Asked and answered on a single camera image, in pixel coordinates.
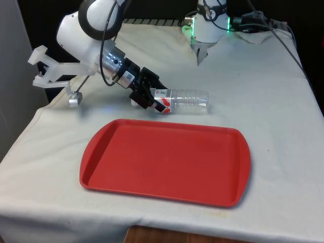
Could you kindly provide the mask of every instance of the wooden floor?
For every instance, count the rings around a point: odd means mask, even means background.
[[[246,243],[197,234],[134,226],[127,232],[124,243]]]

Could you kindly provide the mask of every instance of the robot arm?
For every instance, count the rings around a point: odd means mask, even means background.
[[[80,10],[65,16],[57,34],[58,44],[80,63],[58,63],[46,55],[44,46],[34,50],[29,63],[35,65],[43,62],[48,66],[45,75],[36,76],[33,84],[42,88],[66,87],[71,95],[71,106],[77,106],[82,94],[71,91],[70,82],[56,82],[62,75],[94,75],[100,72],[100,49],[108,14],[112,11],[107,26],[102,55],[102,68],[112,84],[119,84],[125,89],[132,89],[130,98],[143,108],[153,107],[162,112],[165,106],[155,101],[151,88],[166,89],[159,77],[125,58],[125,53],[115,47],[112,37],[116,36],[122,26],[127,0],[84,0]]]
[[[166,89],[159,77],[147,68],[141,70],[138,65],[125,58],[125,53],[111,40],[122,26],[128,3],[129,0],[84,0],[78,12],[65,16],[57,33],[57,42],[80,63],[58,63],[46,55],[46,47],[38,47],[28,62],[33,65],[42,62],[48,69],[44,75],[36,76],[33,84],[42,88],[65,87],[71,96],[70,106],[78,106],[82,94],[71,91],[70,81],[57,80],[63,75],[94,75],[98,72],[102,74],[107,85],[119,84],[125,89],[132,89],[130,98],[143,108],[153,107],[163,112],[165,106],[155,101],[150,92],[151,88]],[[198,13],[192,24],[192,38],[195,40],[197,53],[204,53],[203,57],[207,56],[208,45],[215,44],[227,31],[224,28],[228,19],[225,7],[226,0],[198,0]],[[222,30],[215,28],[215,23],[211,21],[223,26]],[[109,84],[106,78],[112,79],[112,83]]]

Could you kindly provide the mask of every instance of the table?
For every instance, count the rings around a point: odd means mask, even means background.
[[[79,108],[68,107],[63,91],[36,113],[0,164],[0,235],[6,242],[123,242],[132,225],[245,241],[324,241],[324,120],[278,40],[254,45],[229,33],[199,67],[177,27],[126,24],[117,46],[167,87],[209,91],[211,114],[134,108],[129,90],[108,88],[99,75],[83,87]],[[73,89],[83,79],[75,78]],[[83,151],[117,118],[240,130],[252,174],[239,205],[221,209],[83,189]]]
[[[172,230],[133,226],[127,231],[124,243],[247,243]]]

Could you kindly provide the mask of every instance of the dark background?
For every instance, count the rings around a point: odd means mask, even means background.
[[[227,0],[228,15],[251,12],[246,0]],[[45,45],[48,55],[59,62],[76,61],[56,43],[62,18],[78,10],[82,0],[18,0],[33,48]],[[323,0],[252,0],[268,18],[287,21],[295,33],[298,53],[324,112],[324,10]],[[125,18],[182,19],[195,10],[197,0],[132,0]]]

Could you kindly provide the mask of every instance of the tray rim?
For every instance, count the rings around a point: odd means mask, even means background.
[[[89,179],[85,178],[85,172],[88,166],[88,161],[94,156],[95,152],[94,150],[89,151],[91,147],[93,147],[95,144],[100,143],[104,139],[104,135],[109,131],[109,129],[117,129],[120,125],[134,125],[134,126],[143,126],[143,123],[145,125],[149,125],[150,127],[165,127],[165,126],[172,126],[172,128],[177,128],[177,129],[184,129],[187,130],[186,128],[197,128],[197,130],[201,131],[201,129],[210,131],[210,129],[216,131],[216,130],[229,130],[232,132],[235,132],[238,135],[238,138],[240,139],[239,144],[239,154],[240,158],[242,158],[242,154],[244,154],[244,158],[246,158],[246,161],[240,161],[239,163],[239,176],[238,176],[238,184],[237,184],[237,191],[236,191],[236,197],[235,199],[228,203],[228,204],[207,204],[205,202],[201,202],[198,200],[190,200],[190,199],[181,199],[181,198],[174,198],[174,197],[169,197],[169,196],[161,196],[161,195],[151,195],[147,193],[138,193],[138,192],[129,192],[129,191],[120,191],[120,190],[112,190],[112,189],[103,189],[103,188],[96,188],[93,186],[89,186],[88,182],[90,177],[93,175],[93,172],[95,168],[93,168],[93,171],[91,172],[91,175],[89,176]],[[80,165],[80,175],[79,175],[79,181],[82,187],[88,190],[94,190],[94,191],[101,191],[101,192],[110,192],[110,193],[118,193],[122,195],[135,195],[135,196],[141,196],[141,197],[146,197],[146,198],[160,198],[160,199],[168,199],[172,201],[181,201],[185,203],[193,203],[193,204],[198,204],[198,205],[206,205],[206,206],[214,206],[214,207],[223,207],[223,208],[230,208],[235,205],[237,205],[242,198],[244,191],[247,187],[247,184],[249,182],[250,178],[250,172],[251,172],[251,154],[250,154],[250,149],[248,146],[248,143],[242,133],[234,128],[224,128],[224,127],[213,127],[213,126],[203,126],[203,125],[191,125],[191,124],[182,124],[182,123],[166,123],[166,122],[161,122],[161,121],[150,121],[150,120],[135,120],[135,119],[116,119],[105,125],[103,128],[101,128],[90,140],[88,143],[85,152],[83,154],[82,160],[81,160],[81,165]]]

